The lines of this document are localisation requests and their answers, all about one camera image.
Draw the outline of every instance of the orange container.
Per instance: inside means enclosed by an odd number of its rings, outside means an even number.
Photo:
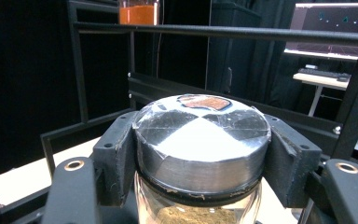
[[[159,0],[119,0],[120,24],[157,25]]]

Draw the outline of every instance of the metal lid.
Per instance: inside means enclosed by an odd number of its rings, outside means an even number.
[[[158,100],[138,113],[132,128],[139,172],[166,190],[194,195],[253,185],[270,140],[259,111],[212,95]]]

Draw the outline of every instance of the white desk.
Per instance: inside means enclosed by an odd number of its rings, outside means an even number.
[[[319,98],[321,97],[322,89],[324,87],[345,91],[349,82],[340,82],[336,78],[331,77],[318,77],[313,75],[307,75],[297,73],[293,76],[293,79],[300,80],[302,83],[316,86],[315,96],[313,97],[312,105],[310,106],[309,116],[312,117],[315,113],[316,106],[318,105]]]
[[[93,139],[55,154],[54,160],[56,165],[73,157],[88,157],[98,139],[99,138]],[[0,175],[0,203],[14,203],[25,196],[48,187],[50,184],[51,180],[46,160],[34,161]],[[282,207],[266,180],[263,179],[262,185],[262,200],[257,220],[263,224],[297,223],[291,214],[291,209]]]

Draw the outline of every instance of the orange liquid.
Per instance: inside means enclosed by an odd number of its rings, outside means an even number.
[[[120,24],[157,25],[158,15],[155,15],[154,6],[121,7],[119,22]]]

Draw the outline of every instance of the glass jar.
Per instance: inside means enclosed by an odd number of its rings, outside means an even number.
[[[261,182],[245,198],[221,206],[176,203],[148,187],[138,173],[134,184],[140,224],[255,223],[261,201]]]
[[[159,0],[119,0],[119,24],[157,25]]]
[[[181,95],[135,118],[139,223],[255,223],[270,127],[257,110]]]

